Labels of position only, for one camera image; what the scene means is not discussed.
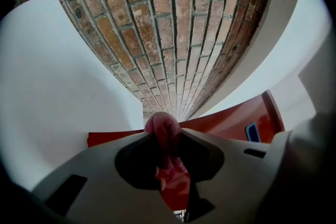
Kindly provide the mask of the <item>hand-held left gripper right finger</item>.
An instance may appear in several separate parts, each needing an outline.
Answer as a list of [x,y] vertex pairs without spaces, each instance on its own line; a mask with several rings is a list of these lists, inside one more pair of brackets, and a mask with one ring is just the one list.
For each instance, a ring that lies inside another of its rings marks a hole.
[[254,221],[276,178],[290,133],[276,134],[270,144],[231,140],[187,128],[182,133],[224,155],[216,174],[196,183],[200,196],[215,207],[197,221]]

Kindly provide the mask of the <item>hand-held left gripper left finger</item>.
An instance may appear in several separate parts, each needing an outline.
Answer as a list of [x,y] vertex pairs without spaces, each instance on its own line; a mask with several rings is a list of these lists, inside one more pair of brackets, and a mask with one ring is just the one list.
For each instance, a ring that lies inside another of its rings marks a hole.
[[180,223],[159,191],[134,188],[115,167],[119,150],[148,138],[138,133],[88,148],[43,178],[33,194],[47,201],[71,175],[82,176],[87,181],[66,214],[75,223]]

